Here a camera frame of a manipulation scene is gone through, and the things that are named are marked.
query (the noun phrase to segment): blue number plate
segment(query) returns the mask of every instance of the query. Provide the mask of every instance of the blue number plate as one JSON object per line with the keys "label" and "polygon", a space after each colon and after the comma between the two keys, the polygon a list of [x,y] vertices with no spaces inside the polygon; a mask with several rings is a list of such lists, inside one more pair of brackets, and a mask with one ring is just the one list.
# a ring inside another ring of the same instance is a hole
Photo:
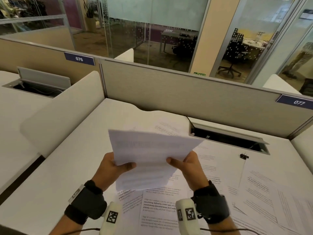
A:
{"label": "blue number plate", "polygon": [[64,53],[64,55],[65,55],[65,58],[69,61],[74,61],[78,63],[84,63],[84,64],[95,66],[95,61],[94,61],[94,58],[92,57],[87,57],[83,55],[75,55],[75,54],[70,54],[70,53]]}
{"label": "blue number plate", "polygon": [[289,95],[281,95],[276,102],[313,110],[313,100],[301,99]]}

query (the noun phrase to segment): black binder clip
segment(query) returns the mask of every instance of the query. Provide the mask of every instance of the black binder clip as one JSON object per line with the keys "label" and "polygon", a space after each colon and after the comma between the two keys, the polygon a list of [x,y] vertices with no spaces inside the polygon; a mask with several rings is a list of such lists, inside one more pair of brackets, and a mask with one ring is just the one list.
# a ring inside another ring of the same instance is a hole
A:
{"label": "black binder clip", "polygon": [[248,156],[247,156],[247,154],[245,154],[245,153],[242,153],[242,154],[240,154],[240,158],[242,158],[242,159],[247,159],[247,158],[249,158]]}

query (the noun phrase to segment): forearm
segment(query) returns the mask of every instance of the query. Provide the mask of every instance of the forearm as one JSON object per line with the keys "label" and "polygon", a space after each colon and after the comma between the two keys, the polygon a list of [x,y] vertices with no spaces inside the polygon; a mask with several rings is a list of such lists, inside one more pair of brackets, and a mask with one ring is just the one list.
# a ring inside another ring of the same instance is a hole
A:
{"label": "forearm", "polygon": [[61,235],[64,233],[69,233],[71,231],[80,230],[82,229],[83,225],[75,223],[74,221],[70,220],[66,215],[63,215],[54,229],[49,233],[49,235]]}
{"label": "forearm", "polygon": [[[212,229],[212,230],[228,230],[228,229],[237,228],[230,216],[224,219],[223,221],[221,221],[220,223],[208,224],[208,225],[209,225],[209,229]],[[219,233],[219,232],[211,232],[211,235],[221,235],[221,234],[222,233]],[[234,232],[229,232],[226,234],[227,235],[240,235],[240,232],[234,231]]]}

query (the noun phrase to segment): potted plant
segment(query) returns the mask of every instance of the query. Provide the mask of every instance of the potted plant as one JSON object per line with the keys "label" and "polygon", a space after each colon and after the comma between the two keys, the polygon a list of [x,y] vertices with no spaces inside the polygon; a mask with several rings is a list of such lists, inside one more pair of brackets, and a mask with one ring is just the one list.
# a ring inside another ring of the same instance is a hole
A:
{"label": "potted plant", "polygon": [[94,9],[90,3],[85,3],[84,0],[84,9],[86,12],[86,25],[87,30],[93,33],[96,33],[96,19],[94,18]]}

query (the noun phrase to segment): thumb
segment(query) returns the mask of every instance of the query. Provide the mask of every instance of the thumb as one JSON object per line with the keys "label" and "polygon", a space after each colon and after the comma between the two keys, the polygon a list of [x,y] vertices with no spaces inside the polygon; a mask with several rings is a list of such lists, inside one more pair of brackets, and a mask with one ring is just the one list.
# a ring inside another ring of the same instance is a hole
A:
{"label": "thumb", "polygon": [[137,166],[135,162],[128,162],[123,165],[117,166],[119,174],[123,174],[124,172],[130,171]]}
{"label": "thumb", "polygon": [[185,162],[179,161],[174,158],[167,158],[166,162],[181,171],[185,168]]}

